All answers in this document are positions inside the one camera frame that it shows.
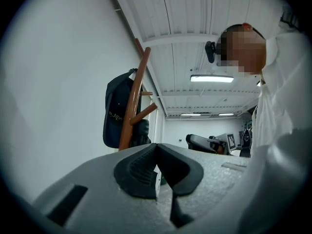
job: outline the gray surface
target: gray surface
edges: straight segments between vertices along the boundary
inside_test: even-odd
[[[195,191],[178,197],[181,210],[193,218],[198,218],[214,208],[227,192],[241,179],[242,172],[222,167],[224,163],[247,166],[249,158],[215,155],[164,144],[172,150],[189,157],[204,168],[204,177]]]
[[[195,220],[176,229],[169,221],[172,192],[161,186],[159,199],[131,197],[116,184],[115,165],[147,147],[90,160],[47,189],[35,202],[46,212],[71,184],[89,188],[65,227],[78,233],[263,233],[290,206],[312,166],[312,130],[294,130],[271,146],[257,148],[252,158],[212,155],[168,145],[199,162],[204,177],[195,191],[178,199],[183,213]],[[300,143],[294,150],[293,144]],[[241,171],[222,167],[230,163]]]
[[[75,208],[65,228],[79,233],[163,233],[175,227],[159,211],[154,199],[140,199],[127,195],[114,178],[114,167],[123,158],[149,146],[143,145],[126,151],[92,159],[48,188],[34,203],[46,213],[46,204],[55,201],[70,184],[88,188]]]

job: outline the ceiling light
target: ceiling light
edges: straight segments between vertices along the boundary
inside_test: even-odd
[[[231,76],[191,75],[191,81],[232,82]]]
[[[219,116],[232,116],[234,114],[219,114]]]
[[[181,116],[200,116],[201,114],[181,114]]]

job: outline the ear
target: ear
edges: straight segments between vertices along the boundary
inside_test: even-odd
[[[253,30],[253,27],[252,27],[250,24],[246,23],[246,22],[243,23],[242,26],[243,26],[243,28],[244,28],[244,31],[249,31],[249,32],[251,32],[251,31]]]

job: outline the white shirt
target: white shirt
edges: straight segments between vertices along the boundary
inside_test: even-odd
[[[265,80],[253,113],[251,152],[292,129],[312,127],[312,58],[309,39],[284,33],[266,41]]]

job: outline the white ceiling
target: white ceiling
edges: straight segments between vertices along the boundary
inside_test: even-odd
[[[150,47],[148,69],[167,118],[181,113],[241,114],[257,104],[259,77],[208,62],[205,43],[248,22],[274,36],[283,0],[118,0],[136,38]],[[232,83],[190,82],[196,74],[231,75]]]

